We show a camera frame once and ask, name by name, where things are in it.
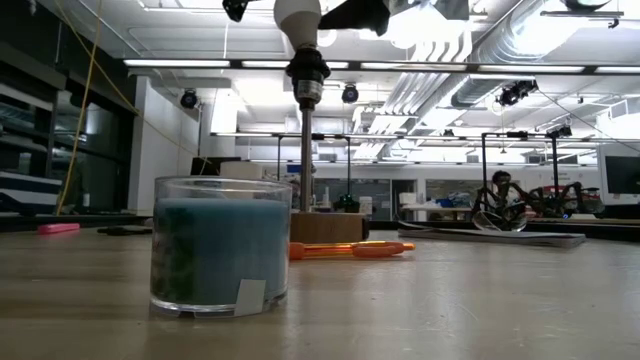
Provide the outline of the white light bulb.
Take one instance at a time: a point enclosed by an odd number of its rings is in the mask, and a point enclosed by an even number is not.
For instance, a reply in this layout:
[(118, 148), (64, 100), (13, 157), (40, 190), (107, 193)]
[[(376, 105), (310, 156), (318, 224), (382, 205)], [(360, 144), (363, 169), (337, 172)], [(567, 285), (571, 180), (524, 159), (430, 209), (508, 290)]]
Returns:
[(275, 0), (273, 14), (294, 50), (317, 48), (322, 17), (319, 0)]

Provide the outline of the wooden base metal pole lamp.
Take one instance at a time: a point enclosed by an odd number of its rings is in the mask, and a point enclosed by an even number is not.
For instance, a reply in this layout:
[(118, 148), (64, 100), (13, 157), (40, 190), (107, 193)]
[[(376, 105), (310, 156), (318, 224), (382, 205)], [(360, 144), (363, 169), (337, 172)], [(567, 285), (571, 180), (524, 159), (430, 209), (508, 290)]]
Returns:
[(291, 241), (307, 244), (358, 242), (363, 239), (362, 214), (312, 212), (312, 120), (330, 69), (321, 53), (303, 46), (286, 68), (302, 114), (300, 210), (292, 215)]

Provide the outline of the person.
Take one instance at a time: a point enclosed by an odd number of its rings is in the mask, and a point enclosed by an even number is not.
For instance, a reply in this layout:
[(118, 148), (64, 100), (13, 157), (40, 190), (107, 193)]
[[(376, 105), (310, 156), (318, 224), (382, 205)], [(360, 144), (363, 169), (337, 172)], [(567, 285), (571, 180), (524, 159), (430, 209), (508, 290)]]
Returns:
[(506, 171), (496, 171), (492, 176), (494, 194), (491, 204), (498, 215), (501, 215), (507, 207), (515, 205), (520, 200), (517, 189), (511, 183), (512, 177)]

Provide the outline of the orange ballpoint pen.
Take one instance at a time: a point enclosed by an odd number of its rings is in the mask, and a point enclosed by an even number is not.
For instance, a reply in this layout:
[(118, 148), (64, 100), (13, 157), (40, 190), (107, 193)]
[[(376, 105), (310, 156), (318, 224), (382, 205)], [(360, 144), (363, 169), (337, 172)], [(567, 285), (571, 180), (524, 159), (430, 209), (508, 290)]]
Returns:
[(386, 258), (414, 251), (415, 249), (416, 245), (413, 243), (395, 241), (323, 244), (291, 242), (289, 244), (289, 259), (304, 260), (330, 257)]

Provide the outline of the dark storage shelf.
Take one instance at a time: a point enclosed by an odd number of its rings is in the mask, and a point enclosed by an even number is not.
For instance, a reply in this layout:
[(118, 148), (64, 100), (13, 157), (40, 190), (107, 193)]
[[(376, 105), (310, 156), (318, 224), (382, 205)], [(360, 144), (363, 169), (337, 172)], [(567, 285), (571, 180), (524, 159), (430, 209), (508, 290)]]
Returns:
[(124, 211), (132, 113), (74, 78), (32, 76), (30, 61), (0, 42), (0, 214)]

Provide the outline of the clear safety glasses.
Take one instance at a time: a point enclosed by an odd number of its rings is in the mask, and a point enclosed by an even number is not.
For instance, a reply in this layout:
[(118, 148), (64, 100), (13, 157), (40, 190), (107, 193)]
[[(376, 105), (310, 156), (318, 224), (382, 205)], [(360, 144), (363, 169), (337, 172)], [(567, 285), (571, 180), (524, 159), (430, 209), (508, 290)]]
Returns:
[(479, 211), (472, 215), (472, 222), (479, 230), (519, 232), (526, 227), (524, 213), (514, 218), (505, 218), (489, 211)]

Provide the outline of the blue candle glass jar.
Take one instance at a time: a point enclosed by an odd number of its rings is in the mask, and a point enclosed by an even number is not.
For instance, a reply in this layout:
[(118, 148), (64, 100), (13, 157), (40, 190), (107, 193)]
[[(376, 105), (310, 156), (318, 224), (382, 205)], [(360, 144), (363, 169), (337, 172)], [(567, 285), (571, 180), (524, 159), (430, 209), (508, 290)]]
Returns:
[(150, 302), (181, 315), (261, 313), (288, 290), (292, 188), (214, 176), (155, 181)]

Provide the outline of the bright pink highlighter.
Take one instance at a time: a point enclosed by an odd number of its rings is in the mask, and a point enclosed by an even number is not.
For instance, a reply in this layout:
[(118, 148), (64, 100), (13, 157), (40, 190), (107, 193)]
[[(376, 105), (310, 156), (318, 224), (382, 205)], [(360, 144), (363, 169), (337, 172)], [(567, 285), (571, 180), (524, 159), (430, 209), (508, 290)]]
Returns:
[(79, 223), (54, 223), (54, 224), (40, 225), (37, 228), (37, 232), (40, 235), (52, 235), (52, 234), (76, 231), (79, 229), (80, 229)]

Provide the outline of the black computer monitor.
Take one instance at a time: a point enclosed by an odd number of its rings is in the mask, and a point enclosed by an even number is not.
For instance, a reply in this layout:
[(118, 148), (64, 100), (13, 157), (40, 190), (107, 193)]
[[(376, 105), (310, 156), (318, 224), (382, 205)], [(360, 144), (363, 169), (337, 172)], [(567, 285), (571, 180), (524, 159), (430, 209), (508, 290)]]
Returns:
[(611, 194), (640, 195), (640, 157), (605, 157), (605, 175)]

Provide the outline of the silver ventilation duct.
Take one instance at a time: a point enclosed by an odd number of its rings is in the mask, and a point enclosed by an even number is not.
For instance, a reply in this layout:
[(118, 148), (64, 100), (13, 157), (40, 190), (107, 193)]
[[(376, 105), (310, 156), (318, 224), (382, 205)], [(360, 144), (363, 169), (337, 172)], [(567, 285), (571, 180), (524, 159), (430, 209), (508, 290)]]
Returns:
[(469, 57), (473, 63), (537, 63), (563, 45), (589, 20), (539, 15), (545, 0), (523, 0)]

